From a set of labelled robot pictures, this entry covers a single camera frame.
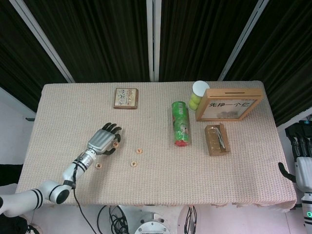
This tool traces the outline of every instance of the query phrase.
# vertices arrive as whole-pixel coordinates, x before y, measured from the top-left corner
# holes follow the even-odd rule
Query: robot finger
[[[108,128],[109,125],[111,125],[112,123],[107,123],[102,127],[102,130],[106,130]]]
[[[106,131],[110,132],[117,124],[113,123],[111,126],[109,126]]]
[[[120,128],[120,127],[116,127],[116,128],[114,128],[113,130],[111,130],[111,133],[112,134],[115,134],[116,132],[118,132],[118,131],[120,131],[122,128]]]
[[[115,152],[115,150],[116,150],[115,148],[112,148],[110,151],[107,150],[103,154],[104,155],[111,155],[113,152]]]
[[[118,142],[120,142],[121,140],[121,136],[120,134],[116,134],[114,140],[117,139]]]

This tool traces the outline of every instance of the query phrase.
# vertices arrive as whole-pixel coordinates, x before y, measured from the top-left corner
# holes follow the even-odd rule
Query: small wooden frame
[[[138,102],[138,89],[116,88],[114,109],[136,109]]]
[[[197,121],[240,121],[263,99],[262,89],[207,89]]]

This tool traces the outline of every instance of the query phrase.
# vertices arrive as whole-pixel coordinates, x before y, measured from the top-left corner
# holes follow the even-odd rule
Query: small wooden box
[[[136,109],[138,89],[116,88],[114,109]]]
[[[240,121],[263,99],[262,89],[207,89],[197,121]]]
[[[221,134],[222,144],[216,131],[219,131]],[[219,125],[207,125],[205,136],[210,156],[221,156],[230,151],[228,136],[222,123]]]

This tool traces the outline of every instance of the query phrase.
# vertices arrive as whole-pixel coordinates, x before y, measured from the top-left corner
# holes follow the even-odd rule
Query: wooden sign
[[[115,109],[136,109],[138,89],[117,88],[115,92]]]
[[[240,121],[262,99],[262,89],[207,89],[196,111],[196,120]]]

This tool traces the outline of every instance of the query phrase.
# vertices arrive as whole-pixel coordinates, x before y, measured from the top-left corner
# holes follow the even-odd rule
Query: wooden frame with chinese text
[[[207,89],[196,111],[196,120],[240,121],[262,99],[262,89]]]

